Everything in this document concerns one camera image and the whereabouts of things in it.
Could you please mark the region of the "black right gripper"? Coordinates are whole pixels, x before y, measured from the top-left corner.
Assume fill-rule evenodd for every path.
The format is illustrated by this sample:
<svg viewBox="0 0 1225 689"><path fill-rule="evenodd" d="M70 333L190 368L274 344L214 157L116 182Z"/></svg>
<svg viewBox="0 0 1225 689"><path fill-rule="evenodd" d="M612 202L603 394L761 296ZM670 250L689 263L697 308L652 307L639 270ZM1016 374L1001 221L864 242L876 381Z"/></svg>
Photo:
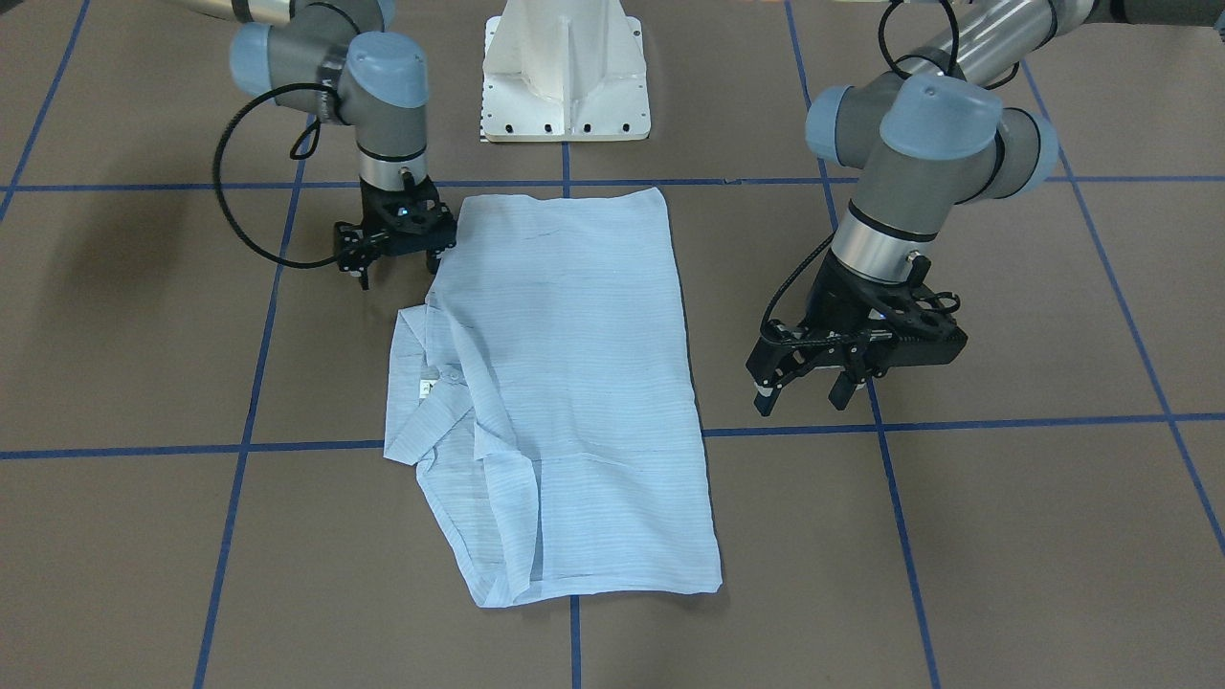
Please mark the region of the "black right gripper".
<svg viewBox="0 0 1225 689"><path fill-rule="evenodd" d="M370 291L370 266L377 257L426 254L426 271L436 276L446 250L457 242L457 219L432 179L401 179L405 188L383 190L360 180L363 221L334 224L334 253L341 271L356 271L363 291Z"/></svg>

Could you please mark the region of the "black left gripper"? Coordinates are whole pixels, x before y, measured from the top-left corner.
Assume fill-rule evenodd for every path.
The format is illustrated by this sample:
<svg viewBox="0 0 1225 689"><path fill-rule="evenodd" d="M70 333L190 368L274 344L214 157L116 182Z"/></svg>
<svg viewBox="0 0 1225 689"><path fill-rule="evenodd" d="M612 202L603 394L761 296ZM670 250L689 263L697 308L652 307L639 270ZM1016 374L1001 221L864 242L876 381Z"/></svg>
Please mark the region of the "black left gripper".
<svg viewBox="0 0 1225 689"><path fill-rule="evenodd" d="M838 369L828 401L845 411L862 383L892 367L949 365L969 336L956 322L959 297L924 284L930 267L922 254L907 257L902 283L889 284L823 257L801 322L790 327L764 318L748 353L760 416L769 417L782 387L813 369Z"/></svg>

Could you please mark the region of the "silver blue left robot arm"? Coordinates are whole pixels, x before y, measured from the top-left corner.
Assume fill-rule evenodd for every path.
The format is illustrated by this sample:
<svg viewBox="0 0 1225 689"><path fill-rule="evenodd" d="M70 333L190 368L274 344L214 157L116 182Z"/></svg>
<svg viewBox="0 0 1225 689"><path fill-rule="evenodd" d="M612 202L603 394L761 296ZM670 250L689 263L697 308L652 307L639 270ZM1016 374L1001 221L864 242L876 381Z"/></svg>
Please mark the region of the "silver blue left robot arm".
<svg viewBox="0 0 1225 689"><path fill-rule="evenodd" d="M746 362L760 414L793 380L834 369L831 403L893 367L949 365L967 347L957 294L924 283L931 244L956 206L1011 199L1036 188L1058 161L1047 118L1005 105L996 91L1024 56L1084 25L1223 29L1220 1L980 1L947 29L892 54L877 26L884 74L813 98L805 140L818 161L860 174L842 218L801 267L818 264L797 326L766 311Z"/></svg>

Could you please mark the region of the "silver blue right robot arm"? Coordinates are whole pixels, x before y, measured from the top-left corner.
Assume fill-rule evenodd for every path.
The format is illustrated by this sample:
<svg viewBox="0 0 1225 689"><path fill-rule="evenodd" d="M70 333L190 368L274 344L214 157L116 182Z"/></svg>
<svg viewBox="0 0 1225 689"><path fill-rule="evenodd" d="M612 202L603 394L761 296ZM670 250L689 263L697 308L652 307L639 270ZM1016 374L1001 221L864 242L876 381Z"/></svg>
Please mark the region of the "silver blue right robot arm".
<svg viewBox="0 0 1225 689"><path fill-rule="evenodd" d="M232 116L212 157L212 188L227 223L258 256L288 268L333 265L368 289L368 268L383 256L420 253L436 272L454 248L457 219L428 170L423 48L390 31L392 1L189 1L187 10L239 25L229 48L233 82L251 101ZM294 261L258 246L232 213L221 179L227 145L243 119L263 103L312 116L290 148L306 161L318 134L352 128L363 192L363 219L336 223L333 253Z"/></svg>

